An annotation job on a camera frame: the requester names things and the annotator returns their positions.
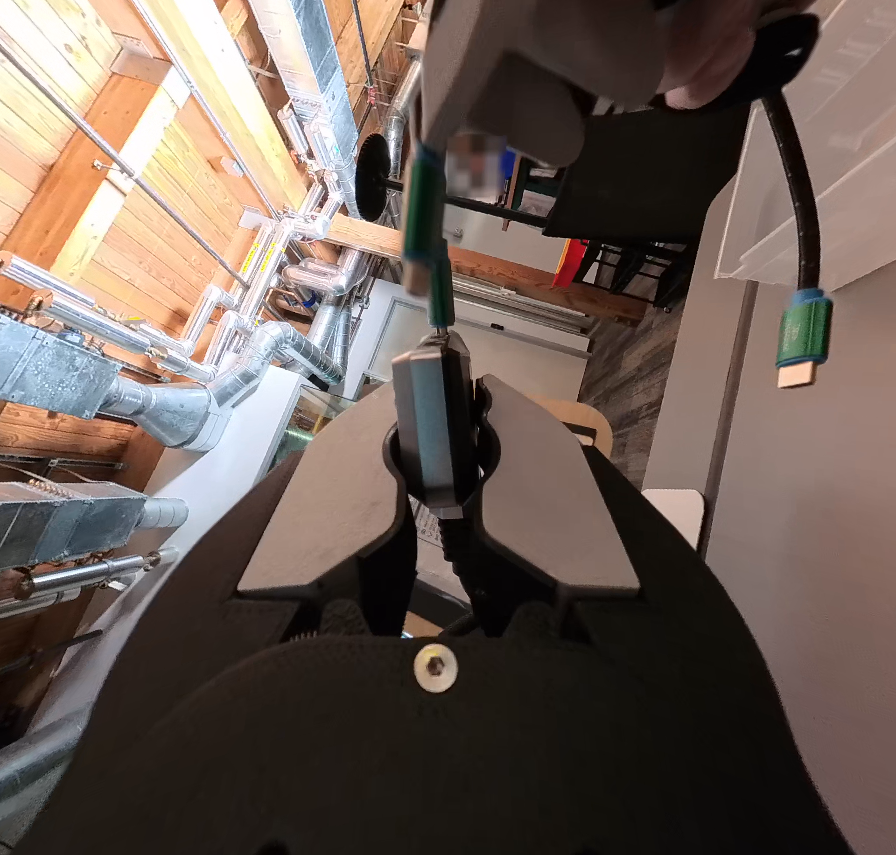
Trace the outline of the cluster of silver round pipes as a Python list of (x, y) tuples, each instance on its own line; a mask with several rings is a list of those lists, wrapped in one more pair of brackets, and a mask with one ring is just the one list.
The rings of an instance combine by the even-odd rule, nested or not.
[(321, 296), (347, 296), (366, 277), (364, 254), (344, 249), (336, 265), (313, 259), (299, 265), (284, 263), (287, 234), (316, 231), (318, 222), (335, 217), (336, 200), (328, 198), (324, 209), (313, 213), (314, 224), (288, 215), (273, 225), (262, 222), (257, 236), (229, 291), (209, 284), (187, 319), (183, 334), (172, 337), (131, 316), (111, 315), (96, 301), (11, 252), (2, 252), (2, 276), (33, 292), (33, 309), (57, 323), (71, 327), (103, 343), (134, 354), (149, 356), (158, 366), (200, 383), (209, 383), (239, 341), (256, 327), (256, 317), (273, 283), (280, 280), (292, 291), (307, 289)]

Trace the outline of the red storage bin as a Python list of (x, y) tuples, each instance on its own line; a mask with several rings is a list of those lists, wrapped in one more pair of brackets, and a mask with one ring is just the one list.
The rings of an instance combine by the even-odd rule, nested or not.
[(575, 282), (586, 256), (588, 245), (588, 240), (579, 238), (566, 239), (564, 249), (555, 269), (552, 282), (553, 289), (567, 289)]

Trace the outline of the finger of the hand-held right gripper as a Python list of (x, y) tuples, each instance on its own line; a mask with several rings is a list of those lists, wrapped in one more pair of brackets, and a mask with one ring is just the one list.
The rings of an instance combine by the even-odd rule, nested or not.
[(567, 166), (581, 152), (585, 119), (570, 87), (515, 53), (454, 57), (454, 136), (503, 139), (518, 153)]
[(454, 57), (510, 52), (537, 0), (443, 0), (433, 12), (422, 62), (420, 141), (445, 150), (454, 137)]

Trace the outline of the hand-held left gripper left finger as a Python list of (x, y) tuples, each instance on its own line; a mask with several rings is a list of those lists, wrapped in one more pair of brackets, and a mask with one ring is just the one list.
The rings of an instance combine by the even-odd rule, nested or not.
[(241, 596), (318, 614), (350, 600), (371, 631), (402, 631), (418, 538), (392, 454), (396, 429), (388, 383), (307, 445), (238, 583)]

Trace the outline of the thick braided hdmi cable green plugs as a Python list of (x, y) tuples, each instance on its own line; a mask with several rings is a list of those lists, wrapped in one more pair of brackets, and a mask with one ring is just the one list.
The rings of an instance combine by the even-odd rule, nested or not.
[[(781, 389), (813, 385), (817, 368), (829, 355), (833, 301), (820, 286), (822, 238), (812, 180), (790, 105), (782, 90), (762, 99), (790, 191), (797, 229), (798, 287), (784, 311), (778, 333), (776, 368)], [(446, 197), (444, 154), (417, 144), (405, 189), (402, 264), (408, 289), (412, 275), (423, 272), (442, 236)]]

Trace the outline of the thin metal conduit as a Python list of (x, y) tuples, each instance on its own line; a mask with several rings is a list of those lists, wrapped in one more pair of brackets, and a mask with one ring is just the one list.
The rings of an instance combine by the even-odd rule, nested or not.
[(61, 112), (74, 126), (80, 130), (89, 140), (90, 142), (96, 146), (104, 155), (106, 155), (111, 161), (111, 168), (125, 177), (129, 178), (141, 191), (143, 191), (146, 196), (148, 196), (151, 201), (156, 204), (169, 218), (171, 218), (197, 245), (199, 245), (207, 254), (209, 254), (216, 263), (224, 269), (224, 271), (234, 279), (243, 289), (247, 289), (249, 287), (248, 282), (241, 276), (240, 273), (235, 271), (227, 261), (220, 256), (218, 252), (198, 233), (196, 230), (185, 221), (184, 217), (174, 210), (174, 208), (148, 183), (146, 183), (140, 174), (135, 171), (123, 158), (122, 155), (118, 153), (116, 149), (113, 148), (111, 144), (109, 144), (106, 139), (104, 139), (96, 129), (89, 124), (84, 117), (75, 112), (67, 102), (61, 99), (56, 93), (51, 89), (51, 87), (46, 84), (40, 77), (38, 77), (29, 67), (25, 65), (16, 54), (12, 52), (12, 50), (6, 46), (6, 43), (1, 43), (1, 55), (2, 58), (7, 61), (29, 84), (34, 86), (49, 102), (55, 107), (56, 110)]

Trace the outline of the black round disc on pole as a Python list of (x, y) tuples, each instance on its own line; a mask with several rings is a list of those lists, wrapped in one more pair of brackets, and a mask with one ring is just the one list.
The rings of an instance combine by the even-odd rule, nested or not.
[[(390, 177), (391, 156), (385, 138), (372, 133), (365, 138), (356, 159), (355, 196), (357, 211), (366, 222), (378, 222), (389, 204), (389, 195), (402, 194), (404, 186)], [(513, 210), (481, 201), (446, 196), (445, 203), (467, 211), (500, 218), (508, 222), (519, 222), (543, 230), (547, 218), (520, 210)]]

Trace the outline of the silver rectangular duct with funnel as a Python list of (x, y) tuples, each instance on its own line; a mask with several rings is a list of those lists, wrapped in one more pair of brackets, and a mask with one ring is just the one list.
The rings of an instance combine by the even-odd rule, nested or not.
[(230, 411), (197, 383), (145, 385), (121, 365), (34, 326), (1, 318), (1, 398), (83, 420), (123, 417), (168, 448), (206, 453), (220, 442)]

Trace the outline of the shiny silver pipe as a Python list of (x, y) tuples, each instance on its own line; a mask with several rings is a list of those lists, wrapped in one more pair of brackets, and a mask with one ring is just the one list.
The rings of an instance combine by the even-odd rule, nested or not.
[(178, 547), (162, 547), (146, 556), (105, 558), (40, 574), (25, 573), (13, 596), (1, 602), (1, 618), (16, 617), (70, 603), (93, 588), (125, 591), (143, 576), (172, 563), (181, 555)]

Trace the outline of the thin braided hdmi cable green plugs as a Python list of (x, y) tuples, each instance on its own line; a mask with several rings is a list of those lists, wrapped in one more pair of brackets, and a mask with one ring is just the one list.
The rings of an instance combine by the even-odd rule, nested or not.
[(428, 322), (434, 334), (446, 336), (455, 323), (454, 276), (445, 238), (437, 241), (427, 262)]

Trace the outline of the wooden support post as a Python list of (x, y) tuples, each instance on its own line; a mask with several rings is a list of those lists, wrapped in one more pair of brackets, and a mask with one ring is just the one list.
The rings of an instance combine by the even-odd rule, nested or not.
[[(401, 233), (338, 213), (324, 240), (333, 245), (360, 249), (387, 258), (400, 257)], [(566, 289), (553, 288), (552, 274), (493, 256), (450, 245), (447, 249), (454, 273), (510, 289), (516, 294), (594, 318), (636, 326), (647, 303), (633, 297), (575, 282)]]

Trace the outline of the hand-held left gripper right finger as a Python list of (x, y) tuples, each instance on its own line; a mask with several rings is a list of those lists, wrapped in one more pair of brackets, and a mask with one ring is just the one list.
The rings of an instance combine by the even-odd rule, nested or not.
[(481, 485), (487, 545), (567, 605), (628, 599), (641, 585), (579, 439), (493, 375), (478, 380), (497, 463)]

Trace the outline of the silver rectangular air duct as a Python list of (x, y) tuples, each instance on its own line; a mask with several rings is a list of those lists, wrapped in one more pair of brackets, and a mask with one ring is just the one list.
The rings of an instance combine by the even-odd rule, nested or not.
[(178, 528), (188, 518), (179, 498), (157, 498), (113, 482), (1, 484), (1, 570), (105, 552), (140, 529)]

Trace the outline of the silver hdmi switch box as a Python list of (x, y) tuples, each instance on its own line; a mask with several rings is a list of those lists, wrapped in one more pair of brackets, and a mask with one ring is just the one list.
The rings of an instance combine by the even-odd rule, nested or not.
[(397, 465), (409, 495), (442, 521), (469, 519), (480, 479), (469, 350), (432, 332), (392, 361)]

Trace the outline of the large silver duct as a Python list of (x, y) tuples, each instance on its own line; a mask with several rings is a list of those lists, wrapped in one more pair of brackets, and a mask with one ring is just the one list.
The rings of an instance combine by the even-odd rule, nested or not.
[(84, 708), (28, 733), (1, 754), (2, 853), (12, 851), (47, 803), (90, 717)]

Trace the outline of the long silver ceiling duct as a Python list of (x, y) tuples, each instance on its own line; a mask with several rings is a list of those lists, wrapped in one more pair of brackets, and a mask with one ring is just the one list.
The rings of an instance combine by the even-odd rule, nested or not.
[(278, 118), (298, 154), (354, 174), (357, 129), (323, 0), (248, 0), (287, 93)]

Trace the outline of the person's right hand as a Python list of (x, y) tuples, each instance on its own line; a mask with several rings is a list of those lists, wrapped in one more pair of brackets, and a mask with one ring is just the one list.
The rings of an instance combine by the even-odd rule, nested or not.
[(657, 0), (669, 110), (770, 96), (803, 69), (820, 36), (818, 0)]

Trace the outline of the silver spiral round duct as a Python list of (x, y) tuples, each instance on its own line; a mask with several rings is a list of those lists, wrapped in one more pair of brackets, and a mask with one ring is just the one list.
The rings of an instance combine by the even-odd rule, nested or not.
[(389, 179), (398, 180), (400, 177), (405, 134), (410, 131), (416, 117), (421, 73), (421, 57), (411, 57), (386, 111), (383, 121), (383, 137), (390, 158)]

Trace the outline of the clear plastic storage bin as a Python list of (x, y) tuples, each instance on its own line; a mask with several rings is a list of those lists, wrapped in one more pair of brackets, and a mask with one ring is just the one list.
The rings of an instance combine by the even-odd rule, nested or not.
[[(830, 3), (786, 90), (816, 197), (821, 286), (834, 292), (894, 261), (895, 0)], [(793, 210), (763, 109), (747, 127), (717, 278), (790, 285)]]

